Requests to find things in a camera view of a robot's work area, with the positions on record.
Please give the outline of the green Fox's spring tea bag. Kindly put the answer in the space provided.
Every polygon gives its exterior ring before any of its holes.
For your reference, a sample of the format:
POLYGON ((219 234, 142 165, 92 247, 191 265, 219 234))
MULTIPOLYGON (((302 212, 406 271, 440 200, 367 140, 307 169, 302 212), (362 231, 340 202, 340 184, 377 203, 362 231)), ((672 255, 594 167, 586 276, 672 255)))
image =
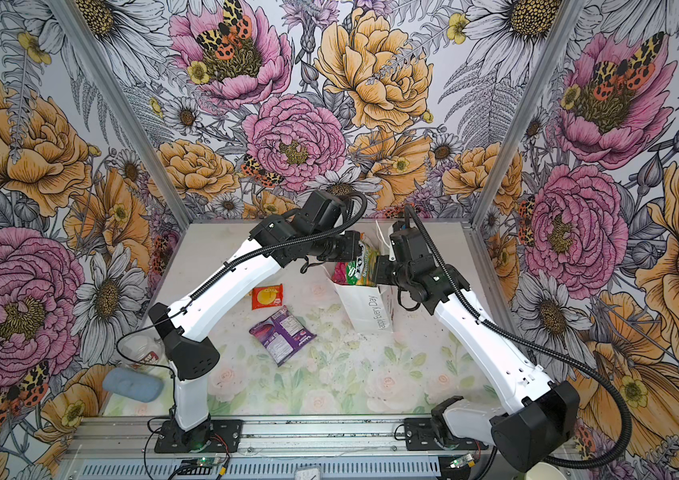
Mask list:
POLYGON ((379 250, 361 241, 361 253, 353 261, 345 264, 345 284, 350 286, 375 286, 375 265, 379 250))

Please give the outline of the white paper bag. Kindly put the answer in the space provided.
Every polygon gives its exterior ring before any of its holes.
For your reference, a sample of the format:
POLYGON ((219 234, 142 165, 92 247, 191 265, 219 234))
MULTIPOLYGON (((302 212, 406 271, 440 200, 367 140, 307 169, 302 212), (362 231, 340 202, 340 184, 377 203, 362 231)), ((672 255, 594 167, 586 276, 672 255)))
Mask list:
MULTIPOLYGON (((353 227, 361 234, 361 241, 379 250, 379 256, 389 254, 389 244, 383 240, 383 226, 384 223, 367 221, 353 227)), ((337 263, 327 263, 322 268, 355 331, 364 334, 393 332, 393 288, 377 282, 373 287, 334 284, 331 275, 337 263)))

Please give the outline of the pink chips bag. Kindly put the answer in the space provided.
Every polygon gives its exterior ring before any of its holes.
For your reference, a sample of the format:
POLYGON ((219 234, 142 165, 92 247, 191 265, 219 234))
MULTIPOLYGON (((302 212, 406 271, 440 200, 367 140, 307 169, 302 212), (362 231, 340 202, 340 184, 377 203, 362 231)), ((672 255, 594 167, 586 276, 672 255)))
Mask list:
POLYGON ((331 280, 337 285, 347 285, 347 262, 338 262, 335 264, 331 280))

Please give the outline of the red yellow snack packet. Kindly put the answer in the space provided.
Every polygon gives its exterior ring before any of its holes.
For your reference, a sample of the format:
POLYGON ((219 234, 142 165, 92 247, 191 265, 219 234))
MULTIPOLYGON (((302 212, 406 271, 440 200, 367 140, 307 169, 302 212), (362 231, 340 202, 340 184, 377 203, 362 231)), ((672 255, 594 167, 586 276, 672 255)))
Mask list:
POLYGON ((251 309, 281 308, 283 306, 283 285, 255 287, 251 291, 251 309))

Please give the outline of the purple snack packet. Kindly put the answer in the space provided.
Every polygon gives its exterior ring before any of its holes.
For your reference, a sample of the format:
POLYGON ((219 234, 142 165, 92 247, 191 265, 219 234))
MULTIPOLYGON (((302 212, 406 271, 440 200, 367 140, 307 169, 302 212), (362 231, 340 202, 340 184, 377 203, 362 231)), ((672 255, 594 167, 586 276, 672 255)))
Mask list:
POLYGON ((315 338, 286 307, 252 326, 249 334, 257 339, 278 367, 315 338))

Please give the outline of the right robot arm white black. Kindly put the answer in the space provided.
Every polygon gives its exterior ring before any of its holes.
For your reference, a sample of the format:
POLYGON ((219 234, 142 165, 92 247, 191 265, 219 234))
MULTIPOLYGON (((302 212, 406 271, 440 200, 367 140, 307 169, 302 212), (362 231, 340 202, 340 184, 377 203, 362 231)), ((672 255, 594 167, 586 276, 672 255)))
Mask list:
POLYGON ((377 282, 407 292, 439 320, 481 368, 501 404, 483 411, 453 398, 435 409, 433 420, 448 436, 497 448, 521 472, 549 461, 573 435, 579 405, 575 388, 554 382, 495 332, 495 322, 469 282, 453 266, 437 260, 429 234, 399 220, 389 229, 389 245, 391 252, 379 257, 375 266, 377 282))

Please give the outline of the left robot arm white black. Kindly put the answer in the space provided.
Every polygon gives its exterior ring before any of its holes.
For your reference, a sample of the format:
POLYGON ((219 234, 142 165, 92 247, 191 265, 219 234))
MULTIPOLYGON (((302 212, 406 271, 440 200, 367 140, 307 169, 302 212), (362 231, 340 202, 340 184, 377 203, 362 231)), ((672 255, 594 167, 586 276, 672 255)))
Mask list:
POLYGON ((148 316, 174 374, 170 419, 181 432, 193 432, 209 418, 205 382, 220 358, 208 338, 213 327, 253 288, 292 262, 347 262, 359 256, 361 234, 353 225, 365 210, 367 198, 361 193, 314 190, 303 206, 255 225, 235 254, 193 292, 169 306, 151 307, 148 316))

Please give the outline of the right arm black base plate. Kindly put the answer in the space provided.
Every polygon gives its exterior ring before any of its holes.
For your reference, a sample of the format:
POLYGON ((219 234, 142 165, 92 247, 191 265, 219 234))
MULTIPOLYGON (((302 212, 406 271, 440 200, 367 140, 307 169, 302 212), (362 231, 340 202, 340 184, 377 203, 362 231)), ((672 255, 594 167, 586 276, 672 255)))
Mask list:
POLYGON ((474 451, 489 450, 483 442, 471 438, 456 438, 445 433, 445 428, 435 426, 431 418, 407 417, 395 429, 393 437, 405 442, 407 451, 474 451))

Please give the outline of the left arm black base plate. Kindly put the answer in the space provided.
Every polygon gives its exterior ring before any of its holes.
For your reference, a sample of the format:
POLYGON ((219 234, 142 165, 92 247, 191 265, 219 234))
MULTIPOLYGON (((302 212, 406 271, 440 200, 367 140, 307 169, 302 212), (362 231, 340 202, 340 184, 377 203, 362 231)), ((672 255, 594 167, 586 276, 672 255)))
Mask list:
POLYGON ((154 452, 235 453, 243 428, 242 420, 213 420, 208 418, 191 430, 182 430, 175 419, 166 420, 158 430, 154 452))

